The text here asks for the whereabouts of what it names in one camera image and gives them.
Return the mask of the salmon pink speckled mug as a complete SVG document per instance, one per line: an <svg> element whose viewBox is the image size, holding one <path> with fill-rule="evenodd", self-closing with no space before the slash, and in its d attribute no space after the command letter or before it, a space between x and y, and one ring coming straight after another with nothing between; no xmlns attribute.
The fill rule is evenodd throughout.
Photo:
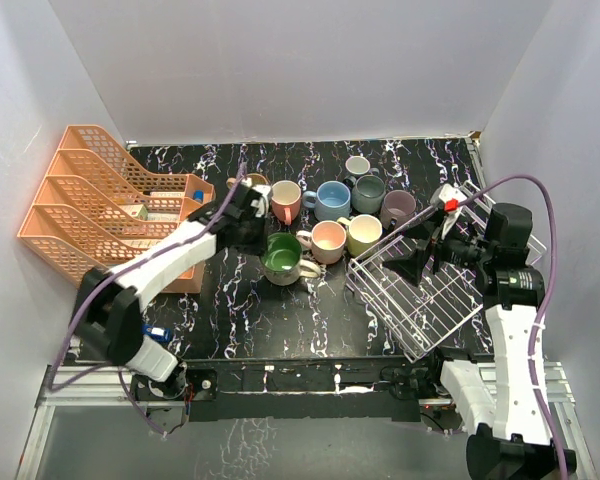
<svg viewBox="0 0 600 480"><path fill-rule="evenodd" d="M347 234L340 223L326 220L317 223L311 231L298 231L295 238L318 263L332 265L343 256Z"/></svg>

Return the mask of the cream floral mug green inside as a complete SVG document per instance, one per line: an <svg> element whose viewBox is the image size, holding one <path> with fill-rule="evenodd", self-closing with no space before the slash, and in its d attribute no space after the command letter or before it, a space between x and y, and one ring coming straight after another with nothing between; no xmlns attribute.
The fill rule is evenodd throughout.
<svg viewBox="0 0 600 480"><path fill-rule="evenodd" d="M270 234L260 257L265 278L274 285L289 286L300 278L318 278L321 268L303 258L303 246L292 234Z"/></svg>

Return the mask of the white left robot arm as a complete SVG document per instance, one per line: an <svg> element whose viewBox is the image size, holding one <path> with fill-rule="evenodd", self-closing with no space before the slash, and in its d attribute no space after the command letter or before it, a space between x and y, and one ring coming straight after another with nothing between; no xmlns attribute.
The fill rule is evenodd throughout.
<svg viewBox="0 0 600 480"><path fill-rule="evenodd" d="M225 199L192 212L157 245L81 281L70 328L105 362L140 375L166 399L187 388L185 363L143 331L148 304L190 268L224 249L259 256L266 247L269 185L235 182Z"/></svg>

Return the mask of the pink mug cream inside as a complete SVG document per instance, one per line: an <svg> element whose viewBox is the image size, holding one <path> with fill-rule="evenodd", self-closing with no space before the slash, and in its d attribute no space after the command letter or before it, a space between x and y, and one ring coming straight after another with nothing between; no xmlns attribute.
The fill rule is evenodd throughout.
<svg viewBox="0 0 600 480"><path fill-rule="evenodd" d="M275 217L290 226L298 216L301 207L302 190L289 180L281 180L272 185L271 208Z"/></svg>

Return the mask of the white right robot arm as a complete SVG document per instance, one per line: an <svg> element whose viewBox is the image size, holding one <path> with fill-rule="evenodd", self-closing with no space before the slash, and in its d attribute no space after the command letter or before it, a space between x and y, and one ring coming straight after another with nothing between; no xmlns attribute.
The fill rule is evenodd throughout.
<svg viewBox="0 0 600 480"><path fill-rule="evenodd" d="M461 233L457 200L438 201L433 212L404 230L416 242L408 255L384 262L412 285L426 268L450 264L470 270L483 300L493 341L496 391L489 392L477 363L457 354L443 357L425 376L435 395L451 395L468 440L466 462L473 479L566 479L577 456L565 448L551 417L540 326L547 300L542 274L527 262L532 214L497 203L483 233Z"/></svg>

